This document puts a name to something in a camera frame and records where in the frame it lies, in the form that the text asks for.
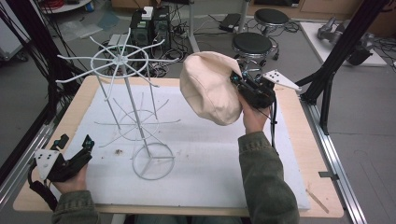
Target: floor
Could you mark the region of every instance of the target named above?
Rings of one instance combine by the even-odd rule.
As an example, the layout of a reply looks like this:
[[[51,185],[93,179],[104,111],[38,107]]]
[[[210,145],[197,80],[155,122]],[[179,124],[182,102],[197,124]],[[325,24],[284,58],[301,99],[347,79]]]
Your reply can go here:
[[[63,21],[81,21],[84,25],[98,23],[103,17],[108,27],[93,37],[98,42],[109,39],[111,34],[123,34],[129,25],[128,13],[108,14],[108,8],[99,7],[93,13],[83,10],[64,13]],[[219,33],[218,25],[209,17],[195,20],[196,39],[201,51],[212,50],[234,56],[231,49],[233,34]],[[292,81],[298,81],[320,68],[320,61],[302,31],[283,32],[276,37],[280,43],[279,59],[268,59],[268,71],[278,69]],[[54,38],[60,46],[59,38]],[[93,55],[97,51],[89,39],[67,42],[79,56]],[[181,63],[169,65],[165,77],[178,77]],[[390,66],[362,67],[342,66],[332,85],[332,101],[329,115],[329,132],[348,180],[368,223],[396,223],[396,73]],[[0,68],[0,119],[2,128],[1,156],[3,164],[11,150],[41,111],[46,99],[46,81],[40,76],[33,62],[12,61]],[[2,223],[50,223],[50,214],[33,214],[14,211],[13,199],[16,187],[0,211]],[[103,223],[110,223],[111,216],[103,215]],[[302,218],[301,223],[351,223],[348,216],[341,218]]]

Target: olive green sleeve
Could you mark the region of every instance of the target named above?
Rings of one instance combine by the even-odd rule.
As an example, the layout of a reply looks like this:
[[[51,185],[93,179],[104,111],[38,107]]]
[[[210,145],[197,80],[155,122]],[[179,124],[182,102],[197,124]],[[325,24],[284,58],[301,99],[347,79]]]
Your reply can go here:
[[[263,132],[238,139],[239,162],[253,224],[298,223],[296,198],[283,180],[283,165]]]
[[[82,190],[61,195],[52,223],[99,224],[99,213],[95,210],[91,193]]]

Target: black box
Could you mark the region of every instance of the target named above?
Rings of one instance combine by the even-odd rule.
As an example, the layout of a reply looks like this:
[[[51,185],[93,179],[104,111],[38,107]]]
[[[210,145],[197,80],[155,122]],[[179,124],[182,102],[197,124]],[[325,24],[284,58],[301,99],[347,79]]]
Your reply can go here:
[[[161,48],[164,50],[169,50],[172,42],[169,11],[169,6],[155,8],[152,18],[154,24],[154,36],[158,43],[165,40],[161,45]]]
[[[189,0],[163,0],[163,2],[183,4],[183,5],[189,5],[190,4]]]
[[[300,0],[254,0],[255,5],[297,7]]]
[[[142,12],[136,11],[131,18],[131,43],[134,46],[145,47],[152,45],[153,24],[152,21],[142,20]]]
[[[220,23],[219,29],[227,32],[233,32],[233,28],[238,26],[241,15],[234,13],[228,14],[225,19]]]

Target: black cable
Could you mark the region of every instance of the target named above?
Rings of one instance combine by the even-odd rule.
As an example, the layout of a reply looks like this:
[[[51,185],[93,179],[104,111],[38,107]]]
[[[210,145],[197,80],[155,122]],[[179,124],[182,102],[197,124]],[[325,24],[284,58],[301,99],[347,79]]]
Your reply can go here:
[[[197,33],[197,34],[194,34],[194,35],[215,36],[215,35],[229,35],[229,34],[232,34],[232,33],[228,33],[228,32],[226,32],[226,33]]]
[[[250,20],[248,20],[248,21],[245,23],[245,25],[246,25],[246,27],[247,27],[247,32],[248,32],[248,29],[254,29],[254,28],[256,28],[256,27],[259,25],[259,24],[256,22],[256,24],[255,24],[254,26],[249,27],[248,24],[249,24],[251,21],[255,21],[255,20],[254,20],[254,19],[250,19]]]
[[[16,27],[16,28],[19,30],[19,32],[20,32],[21,34],[23,34],[24,37],[30,41],[31,39],[30,39],[29,35],[27,35],[27,34],[17,25],[17,23],[15,23],[14,20],[11,19],[11,17],[7,14],[7,11],[6,11],[6,9],[4,8],[4,6],[3,6],[3,4],[2,4],[1,2],[0,2],[0,10],[2,10],[3,13],[5,14],[5,16],[6,16],[6,18],[7,18],[7,21],[10,22],[10,23],[12,23],[12,26]]]
[[[184,36],[187,33],[187,30],[189,29],[189,25],[187,24],[186,21],[182,22],[181,16],[180,16],[180,9],[183,8],[186,5],[181,5],[176,4],[176,9],[170,12],[171,18],[170,20],[173,21],[178,21],[176,25],[171,24],[171,41],[172,43],[175,43],[176,47],[174,49],[182,51],[182,59],[179,60],[179,62],[182,62],[186,55],[188,55],[189,48],[186,46],[184,43],[184,40],[186,39],[186,36]],[[171,55],[167,55],[167,58],[172,59],[174,58],[173,56],[169,57]]]
[[[208,17],[212,18],[214,21],[216,21],[217,23],[221,23],[221,21],[216,20],[216,18],[212,17],[211,15],[207,15]]]
[[[276,98],[274,100],[273,105],[271,105],[271,144],[273,148],[276,150],[276,143],[275,143],[275,126],[277,124],[276,121],[276,111],[277,111],[277,102]]]
[[[37,163],[36,163],[35,159],[32,159],[31,163],[32,164],[30,164],[29,170],[28,170],[28,173],[27,173],[27,182],[29,183],[29,185],[33,185],[32,172],[35,169],[35,167],[37,166]]]
[[[137,6],[138,6],[139,8],[142,8],[142,7],[137,3],[136,0],[134,0],[134,2],[137,4]]]
[[[52,9],[51,8],[46,8],[46,7],[42,8],[42,7],[40,7],[38,5],[37,2],[35,2],[35,6],[37,7],[38,11],[40,12],[39,14],[41,16],[41,20],[42,21],[46,21],[50,25],[50,27],[52,27],[52,29],[55,31],[56,35],[60,38],[61,43],[64,46],[64,49],[66,51],[67,56],[71,57],[73,55],[73,56],[76,57],[77,56],[76,53],[64,41],[64,37],[63,37],[63,35],[61,33],[61,29],[59,28],[58,22],[54,18],[52,20],[47,20],[44,17],[43,9],[46,11],[47,14],[52,14]],[[81,66],[85,69],[85,71],[88,71],[88,68],[81,62],[80,59],[77,59],[77,61],[79,62],[79,64],[81,64]]]
[[[26,30],[26,33],[31,37],[31,42],[35,44],[35,48],[33,48],[24,40],[21,40],[22,38],[20,34],[15,32],[15,28],[11,25],[10,30],[13,31],[14,35],[21,41],[25,50],[27,50],[34,59],[41,74],[49,83],[48,98],[50,120],[57,113],[57,104],[60,101],[69,102],[70,98],[66,96],[77,92],[79,84],[77,82],[70,82],[63,85],[55,83],[56,79],[68,79],[73,77],[71,72],[73,69],[70,69],[69,63],[62,61],[57,57],[60,52],[51,39],[48,27],[43,24],[43,15],[36,14],[35,7],[37,7],[37,5],[35,3],[32,4],[27,0],[7,0],[7,2],[21,24],[23,24],[23,28]]]
[[[382,51],[384,54],[381,56],[382,58],[390,59],[390,67],[396,73],[396,66],[394,65],[396,57],[390,55],[396,52],[396,39],[391,37],[378,38],[375,40],[375,48]]]
[[[165,52],[163,57],[170,59],[170,60],[174,60],[174,59],[178,58],[180,61],[183,61],[184,58],[186,57],[186,51],[183,51],[180,49],[169,49],[168,51]]]
[[[48,70],[45,69],[41,62],[35,57],[34,52],[32,51],[31,48],[28,47],[28,44],[23,40],[23,38],[18,34],[18,31],[15,29],[15,27],[12,25],[12,22],[7,20],[8,15],[4,13],[4,11],[0,11],[0,18],[3,19],[5,22],[6,26],[8,26],[9,30],[20,40],[21,44],[25,47],[31,58],[35,61],[35,64],[40,71],[40,73],[43,75],[43,77],[49,81],[49,75],[48,75]]]
[[[294,22],[294,21],[289,21],[289,22],[287,22],[286,24],[285,24],[285,26],[283,27],[283,29],[281,30],[281,32],[279,33],[279,34],[277,34],[277,35],[268,35],[268,37],[275,37],[275,36],[280,36],[280,35],[282,35],[283,34],[283,32],[288,32],[288,33],[293,33],[293,34],[295,34],[295,33],[297,33],[299,30],[301,30],[301,28],[300,28],[300,26],[296,23],[296,22]]]

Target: wire stand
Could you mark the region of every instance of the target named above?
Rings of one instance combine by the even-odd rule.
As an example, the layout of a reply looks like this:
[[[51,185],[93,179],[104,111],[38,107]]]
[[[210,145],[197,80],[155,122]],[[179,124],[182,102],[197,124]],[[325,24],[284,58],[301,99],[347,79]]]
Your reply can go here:
[[[152,91],[152,87],[159,87],[159,86],[153,84],[150,80],[149,62],[174,63],[174,62],[178,61],[178,59],[174,59],[174,60],[150,59],[149,55],[146,53],[146,50],[160,46],[164,42],[164,40],[161,43],[158,43],[155,45],[139,48],[139,47],[136,47],[133,45],[127,45],[127,41],[129,39],[130,35],[131,35],[131,29],[129,29],[128,36],[127,36],[123,45],[117,45],[117,46],[112,46],[112,47],[104,47],[103,45],[101,45],[100,43],[95,41],[92,37],[90,37],[90,39],[92,40],[93,43],[99,45],[102,48],[93,57],[64,57],[64,56],[58,55],[58,57],[60,57],[62,59],[66,59],[66,60],[67,59],[88,59],[88,60],[91,60],[91,70],[87,71],[85,73],[82,73],[78,76],[69,78],[67,80],[57,80],[56,82],[67,83],[67,82],[76,80],[80,77],[85,77],[87,75],[90,75],[91,73],[95,73],[95,75],[99,81],[101,90],[105,96],[105,101],[107,102],[107,105],[110,108],[113,119],[116,122],[115,125],[117,125],[117,127],[119,129],[120,136],[118,138],[116,138],[116,140],[123,137],[130,141],[135,141],[135,142],[143,141],[143,146],[140,149],[138,149],[133,155],[134,172],[139,177],[141,177],[143,179],[156,180],[156,179],[163,178],[164,176],[168,175],[172,171],[173,167],[175,166],[175,156],[174,156],[171,148],[169,148],[169,146],[167,146],[160,139],[155,137],[155,133],[157,132],[158,127],[160,125],[160,122],[159,122],[158,116],[157,116],[157,111],[159,109],[161,109],[164,105],[166,105],[167,102],[165,104],[163,104],[161,107],[159,107],[159,109],[157,110],[155,101],[154,101],[154,94]],[[101,58],[100,55],[103,55],[104,52],[108,53],[110,55],[110,58]],[[106,64],[97,66],[95,64],[95,62],[97,62],[97,63],[105,62]],[[139,64],[138,68],[134,68],[133,66],[130,65],[130,64],[134,64],[134,63]],[[114,69],[114,72],[112,75],[107,75],[107,74],[101,73],[101,71],[103,69],[107,69],[110,66],[115,66],[115,69]],[[142,72],[144,70],[146,70],[146,74],[147,74],[146,77],[144,75],[142,75]],[[150,98],[151,98],[151,102],[152,102],[153,111],[144,110],[142,108],[143,100],[144,100],[143,95],[142,95],[142,100],[141,100],[141,102],[142,102],[141,107],[139,109],[136,107],[134,97],[133,97],[133,94],[131,91],[131,84],[129,81],[129,77],[132,77],[132,76],[139,76],[147,81],[149,89],[150,89],[150,95],[151,95]],[[105,86],[103,85],[102,79],[100,77],[111,78],[110,85],[109,85],[107,91],[105,90]],[[122,110],[122,112],[124,113],[124,116],[121,118],[121,120],[117,119],[117,117],[114,113],[114,109],[113,109],[111,103],[109,102],[109,97],[110,97],[112,89],[113,89],[114,80],[118,79],[118,78],[122,78],[125,82],[125,85],[126,85],[126,88],[128,91],[129,100],[130,100],[130,103],[131,103],[132,109],[133,109],[132,112],[127,112],[117,103],[116,100],[114,100],[115,103],[117,104],[117,106],[119,106],[120,109]],[[144,119],[141,119],[142,113],[148,113],[148,116],[146,116]],[[152,116],[155,117],[156,122],[145,123],[145,120],[147,120],[148,118],[150,118]],[[131,123],[129,123],[129,125],[132,125],[133,128],[128,130],[125,133],[122,133],[121,126],[123,126],[125,124],[122,124],[120,122],[126,118],[129,118],[131,120]],[[154,132],[151,132],[148,128],[145,127],[145,124],[157,125],[157,126],[156,126]],[[132,139],[131,137],[128,137],[127,133],[129,133],[132,130],[137,130],[138,133],[140,134],[140,138],[136,137],[135,139]],[[154,138],[157,142],[148,143],[149,138]]]

